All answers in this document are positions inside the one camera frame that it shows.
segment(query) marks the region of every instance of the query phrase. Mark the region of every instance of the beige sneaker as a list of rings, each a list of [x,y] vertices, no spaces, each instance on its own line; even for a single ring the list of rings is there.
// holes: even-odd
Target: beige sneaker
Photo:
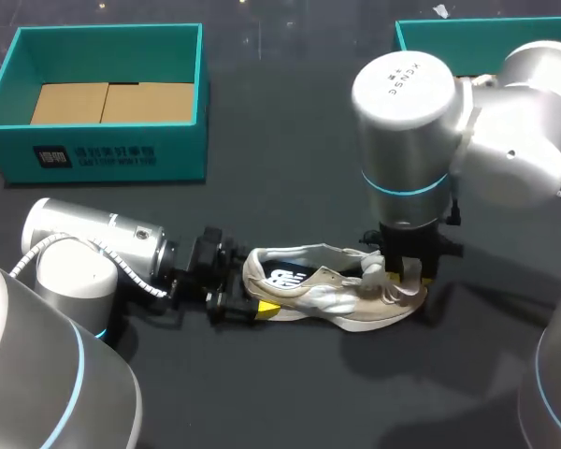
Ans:
[[[281,306],[276,321],[312,316],[361,332],[396,323],[424,302],[420,261],[404,258],[404,267],[403,282],[394,283],[380,252],[325,244],[258,248],[243,264],[243,283],[252,297]]]

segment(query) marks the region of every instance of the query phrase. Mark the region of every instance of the teal box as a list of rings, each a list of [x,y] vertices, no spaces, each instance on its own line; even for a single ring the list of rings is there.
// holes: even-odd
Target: teal box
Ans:
[[[398,21],[395,29],[395,50],[433,54],[458,77],[496,74],[528,42],[561,42],[561,17]]]
[[[29,124],[42,84],[67,82],[192,82],[193,116]],[[8,183],[203,180],[208,103],[201,24],[19,28],[0,71],[0,170]]]

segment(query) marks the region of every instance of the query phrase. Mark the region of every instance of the dark gray surface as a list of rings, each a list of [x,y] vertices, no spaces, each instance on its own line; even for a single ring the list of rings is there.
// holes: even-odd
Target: dark gray surface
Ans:
[[[356,246],[374,226],[357,166],[352,80],[389,50],[394,20],[437,18],[438,0],[99,3],[21,0],[10,22],[0,13],[0,58],[20,24],[203,22],[208,182],[4,189],[0,177],[0,267],[19,259],[25,215],[43,196],[163,225],[181,236],[181,258],[204,225],[252,246]],[[445,7],[452,17],[561,15],[561,0]],[[561,296],[561,202],[514,214],[462,201],[464,225],[448,233],[467,256],[441,266],[432,295],[458,283],[438,328],[414,320],[365,335],[312,321],[213,328],[192,308],[180,330],[163,330],[132,316],[120,351],[137,344],[143,449],[524,447],[515,388],[540,327],[501,310],[511,295],[499,292],[525,302]]]

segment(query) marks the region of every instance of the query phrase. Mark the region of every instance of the shoe laces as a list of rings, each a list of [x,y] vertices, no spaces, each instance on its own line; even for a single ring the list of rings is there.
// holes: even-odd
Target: shoe laces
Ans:
[[[344,286],[354,286],[365,292],[382,290],[381,300],[386,304],[395,304],[403,297],[416,295],[421,288],[421,264],[413,259],[404,259],[404,281],[397,285],[391,281],[386,273],[384,257],[379,251],[369,254],[362,259],[363,274],[360,278],[348,278],[343,281]]]

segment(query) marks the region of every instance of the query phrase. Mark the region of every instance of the white robotic arm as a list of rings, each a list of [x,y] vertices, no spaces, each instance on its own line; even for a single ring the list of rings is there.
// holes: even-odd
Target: white robotic arm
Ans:
[[[362,175],[395,271],[419,256],[436,274],[440,248],[424,246],[438,241],[458,182],[507,208],[561,197],[561,43],[524,45],[483,79],[455,79],[418,51],[384,55],[355,79]],[[529,447],[561,448],[561,305],[520,389],[519,419]]]

